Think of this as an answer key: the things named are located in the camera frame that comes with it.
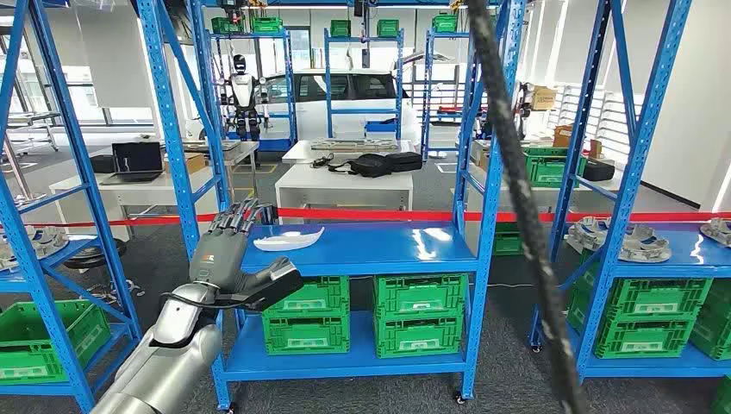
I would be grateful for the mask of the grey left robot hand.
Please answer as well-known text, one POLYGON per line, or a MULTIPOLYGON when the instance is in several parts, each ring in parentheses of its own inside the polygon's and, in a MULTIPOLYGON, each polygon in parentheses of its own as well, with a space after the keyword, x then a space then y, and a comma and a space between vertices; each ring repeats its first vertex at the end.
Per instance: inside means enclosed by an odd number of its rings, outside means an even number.
POLYGON ((218 213, 191 258, 193 296, 180 300, 203 309, 261 312, 303 288, 303 277, 286 257, 256 273, 241 270, 251 227, 257 219, 271 224, 277 217, 276 207, 257 198, 218 213))

